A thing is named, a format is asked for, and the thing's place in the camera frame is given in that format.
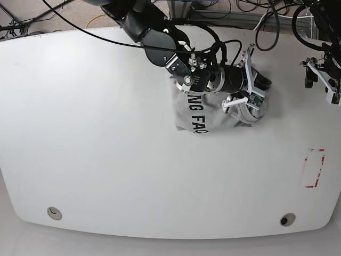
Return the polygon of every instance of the cloth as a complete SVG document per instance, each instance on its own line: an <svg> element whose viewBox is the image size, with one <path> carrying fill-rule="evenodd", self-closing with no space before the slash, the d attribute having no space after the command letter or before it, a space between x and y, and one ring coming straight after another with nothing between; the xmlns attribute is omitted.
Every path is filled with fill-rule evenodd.
<svg viewBox="0 0 341 256"><path fill-rule="evenodd" d="M178 130L195 133L208 133L238 126L253 126L266 114L269 106L270 90L259 111L246 105L236 105L224 113L222 102L226 93L189 95L182 93L171 84L172 102L175 114L175 126Z"/></svg>

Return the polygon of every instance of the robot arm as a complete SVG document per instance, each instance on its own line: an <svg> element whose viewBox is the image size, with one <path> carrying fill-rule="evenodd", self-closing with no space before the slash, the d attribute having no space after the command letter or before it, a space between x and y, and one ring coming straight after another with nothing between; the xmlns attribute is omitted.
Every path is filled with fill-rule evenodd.
<svg viewBox="0 0 341 256"><path fill-rule="evenodd" d="M327 101L341 106L341 1L339 0L303 0L310 12L314 15L317 27L325 32L331 41L331 45L322 43L317 46L303 40L296 31L296 18L305 6L300 6L293 18L293 32L295 37L305 46L324 52L322 60L307 58L302 64L306 67L305 87L312 88L313 83L320 79L326 86Z"/></svg>
<svg viewBox="0 0 341 256"><path fill-rule="evenodd" d="M213 30L199 22L188 21L188 24L206 30L215 39L209 51L195 52L187 35L175 27L174 21L167 20L163 12L150 0L84 1L100 6L135 43L174 50L145 49L145 53L154 65L165 67L171 73L171 78L177 80L176 86L181 92L191 95L226 93L228 99L242 99L242 103L259 110L265 98L264 90L270 87L271 81L261 75L259 77L262 80L257 79L259 73L253 72L251 68L253 46L243 54L245 63L241 62L234 66L233 60L227 65L226 45ZM220 63L216 59L219 50L222 51ZM223 110L226 111L237 102L240 103L231 101L228 106L223 105Z"/></svg>

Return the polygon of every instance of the yellow cable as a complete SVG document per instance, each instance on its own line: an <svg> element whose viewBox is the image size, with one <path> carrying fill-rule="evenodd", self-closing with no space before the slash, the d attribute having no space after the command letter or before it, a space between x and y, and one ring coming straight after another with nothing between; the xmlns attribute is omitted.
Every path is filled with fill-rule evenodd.
<svg viewBox="0 0 341 256"><path fill-rule="evenodd" d="M85 28L87 28L87 27L90 25L90 23L93 22L95 19L98 19L98 18L103 17L103 16L107 16L107 15L106 15L106 14L102 14L102 15L99 15L99 16L93 18L92 20L90 20L90 21L87 23L87 25L86 25Z"/></svg>

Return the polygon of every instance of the metal frame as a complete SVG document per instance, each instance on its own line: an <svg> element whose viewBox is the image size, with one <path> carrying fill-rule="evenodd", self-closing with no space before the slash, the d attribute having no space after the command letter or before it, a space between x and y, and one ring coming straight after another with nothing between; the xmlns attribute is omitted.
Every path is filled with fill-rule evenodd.
<svg viewBox="0 0 341 256"><path fill-rule="evenodd" d="M167 1L170 17L172 19L183 19L187 18L187 14L192 5L192 0L183 1Z"/></svg>
<svg viewBox="0 0 341 256"><path fill-rule="evenodd" d="M184 1L167 1L169 6L170 17L174 18L187 18L190 8L192 7L191 0ZM191 20L193 21L209 21L214 22L214 20L210 18L219 18L223 17L226 12L220 11L211 11L211 10L196 10L195 13L192 14ZM241 23L247 25L255 26L258 24L261 19L262 14L257 13L241 13L241 12L231 12L227 17L223 17L222 19L217 19L217 21L229 21L234 23ZM291 28L291 19L280 17L281 26L284 28ZM276 20L274 17L269 18L267 24L270 26L274 26L276 24ZM296 22L297 30L302 30L304 34L310 35L310 38L319 39L319 30L314 22L314 18L310 19L297 19Z"/></svg>
<svg viewBox="0 0 341 256"><path fill-rule="evenodd" d="M21 24L21 22L15 16L13 16L13 14L10 13L2 4L0 4L0 9L3 10L16 23Z"/></svg>

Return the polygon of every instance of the black cable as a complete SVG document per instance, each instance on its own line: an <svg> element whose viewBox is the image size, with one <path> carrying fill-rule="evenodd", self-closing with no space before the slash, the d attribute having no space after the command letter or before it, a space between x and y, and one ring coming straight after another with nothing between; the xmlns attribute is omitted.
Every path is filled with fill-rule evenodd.
<svg viewBox="0 0 341 256"><path fill-rule="evenodd" d="M216 20L216 19L224 19L225 17L227 17L230 13L231 13L231 10L232 10L232 4L231 4L231 0L228 0L229 1L229 4L230 4L230 8L229 8L229 11L227 13L224 14L224 16L222 17L207 17L207 16L204 16L196 11L194 11L194 13L198 16L201 16L205 19L212 19L212 20Z"/></svg>
<svg viewBox="0 0 341 256"><path fill-rule="evenodd" d="M283 13L283 14L281 14L281 13L278 13L278 14L279 14L279 15L285 16L285 15L287 15L287 14L289 13L289 8L288 8L288 6L287 6L287 3L286 3L285 1L283 1L283 2L284 2L284 7L285 7L286 11L285 11L285 13Z"/></svg>
<svg viewBox="0 0 341 256"><path fill-rule="evenodd" d="M29 26L31 25L31 24L33 24L33 23L37 23L37 22L41 22L41 21L46 21L46 20L51 20L53 17L55 17L55 14L53 14L50 18L48 18L48 19L44 19L44 20L35 20L34 22L31 22L30 24L29 23L24 23L24 24L20 24L20 25L16 25L16 24L14 24L14 25L12 25L12 26L7 26L7 27L1 27L1 31L4 31L4 30L8 30L8 31L13 31L13 30L15 30L15 29L20 29L20 30L22 30L22 29L28 29L29 28Z"/></svg>
<svg viewBox="0 0 341 256"><path fill-rule="evenodd" d="M222 51L222 61L221 64L225 64L227 62L227 58L228 58L228 50L226 48L225 43L220 41L219 36L217 35L216 32L214 32L211 28L207 27L205 24L203 24L200 21L191 21L191 20L183 20L181 21L180 24L189 24L189 25L194 25L197 26L198 28L201 28L205 31L207 31L210 35L212 35L212 37L214 38L215 43L212 46L212 50L211 50L211 56L214 59L214 55L218 52L219 49L221 49Z"/></svg>
<svg viewBox="0 0 341 256"><path fill-rule="evenodd" d="M186 54L191 54L191 53L203 53L203 52L207 52L209 50L211 50L212 47L209 47L207 49L204 49L202 51L196 51L196 52L188 52L188 51L177 51L174 49L168 49L168 48L161 48L161 47L154 47L154 46L139 46L139 45L132 45L132 44L125 44L125 43L120 43L120 42L116 42L116 41L112 41L97 35L94 35L88 31L85 31L83 29L81 29L80 27L76 26L75 24L73 24L72 22L68 21L66 18L64 18L62 15L60 15L56 10L52 9L52 7L47 3L46 0L42 0L43 3L50 8L59 18L61 18L63 21L65 21L67 24L73 26L74 28L82 31L83 33L86 33L90 36L93 36L97 39L112 43L112 44L117 44L117 45L121 45L121 46L127 46L127 47L132 47L132 48L140 48L140 49L149 49L149 50L158 50L158 51L167 51L167 52L176 52L176 53L186 53Z"/></svg>
<svg viewBox="0 0 341 256"><path fill-rule="evenodd" d="M232 40L228 40L228 41L223 42L224 44L229 44L229 43L234 43L234 42L239 43L239 50L238 50L236 56L234 57L233 61L231 62L231 66L233 66L233 64L236 62L238 56L240 55L240 52L242 49L242 43L240 40L237 40L237 39L232 39Z"/></svg>
<svg viewBox="0 0 341 256"><path fill-rule="evenodd" d="M33 22L27 23L26 34L28 34L28 30L29 30L30 26L31 26L33 23L37 23L37 22L41 22L41 21L46 21L46 20L51 20L51 19L54 18L54 17L55 17L55 13L54 13L50 18L48 18L48 19L35 20L35 21L33 21Z"/></svg>
<svg viewBox="0 0 341 256"><path fill-rule="evenodd" d="M261 31L261 27L262 27L262 24L261 24L261 25L257 28L257 32L256 32L256 46L257 46L258 50L260 50L260 51L262 51L262 52L267 52L267 51L270 51L270 50L274 49L275 46L276 46L277 43L278 43L279 34L280 34L280 22L279 22L279 17L278 17L277 10L276 10L274 4L273 4L271 1L269 1L269 3L271 4L271 9L272 9L273 14L275 15L275 19L276 19L276 27L277 27L277 29L276 29L276 39L275 39L275 42L274 42L270 47L265 48L265 49L264 49L264 48L261 48L261 47L259 46L259 44L258 44L258 35L259 35L259 31Z"/></svg>
<svg viewBox="0 0 341 256"><path fill-rule="evenodd" d="M255 5L255 6L254 6L252 9L250 9L250 10L243 10L243 9L240 7L240 5L239 5L239 0L236 0L236 5L237 5L237 8L238 8L240 11L242 11L242 12L252 12L252 11L254 11L255 9L258 8L258 6Z"/></svg>
<svg viewBox="0 0 341 256"><path fill-rule="evenodd" d="M284 6L284 7L281 7L281 8L278 8L276 9L276 11L281 11L283 10L284 8L286 7L292 7L292 6L305 6L305 5L302 5L302 4L290 4L290 5L287 5L287 6ZM267 21L268 19L273 16L273 12L270 12L269 15L267 15L266 17L263 18L261 24L259 24L260 26L263 26Z"/></svg>
<svg viewBox="0 0 341 256"><path fill-rule="evenodd" d="M298 34L297 32L297 29L296 29L296 21L297 21L297 17L298 15L306 9L306 6L300 6L299 8L296 9L294 15L293 15L293 20L291 22L291 26L293 28L293 33L294 33L294 36L297 38L297 40L299 40L302 44L304 44L305 46L311 48L311 49L314 49L316 51L324 51L324 48L322 46L318 46L318 45L315 45L315 44L312 44L312 43L309 43L307 42L306 40L304 40L303 38L300 37L300 35Z"/></svg>
<svg viewBox="0 0 341 256"><path fill-rule="evenodd" d="M54 10L56 10L56 9L58 9L58 8L60 8L60 7L64 7L64 5L66 5L66 4L68 4L68 3L71 3L71 2L73 2L73 1L74 1L74 0L65 0L65 1L63 1L62 3L56 5L55 7L49 7L49 8L50 8L49 10L47 10L46 12L43 12L42 14L38 15L37 17L34 17L34 18L32 18L32 19L28 19L28 20L30 20L30 21L26 23L26 24L27 24L26 34L27 34L28 29L29 29L29 27L30 27L31 24L37 22L40 18L42 18L42 17L48 15L49 13L54 12Z"/></svg>
<svg viewBox="0 0 341 256"><path fill-rule="evenodd" d="M269 6L269 3L259 3L258 4L258 3L253 3L253 2L251 2L249 0L239 0L239 1L244 2L244 3L253 4L253 5L255 5L257 7L261 7L261 8L267 8Z"/></svg>
<svg viewBox="0 0 341 256"><path fill-rule="evenodd" d="M212 22L209 22L209 21L201 21L203 22L204 24L208 24L208 25L212 25L212 26L216 26L216 27L225 27L225 28L239 28L239 29L243 29L241 27L238 27L238 26L234 26L234 25L222 25L222 24L214 24Z"/></svg>
<svg viewBox="0 0 341 256"><path fill-rule="evenodd" d="M211 3L210 3L209 5L204 5L204 4L200 4L199 2L197 2L197 4L198 4L199 6L201 6L202 8L204 8L204 9L211 7L211 6L215 5L216 3L218 3L218 0L216 0L216 1L211 1Z"/></svg>
<svg viewBox="0 0 341 256"><path fill-rule="evenodd" d="M266 11L266 14L265 14L265 17L264 17L266 20L267 20L268 15L272 15L272 12L269 14L269 9ZM265 26L266 26L266 22L264 22L263 31L265 30Z"/></svg>

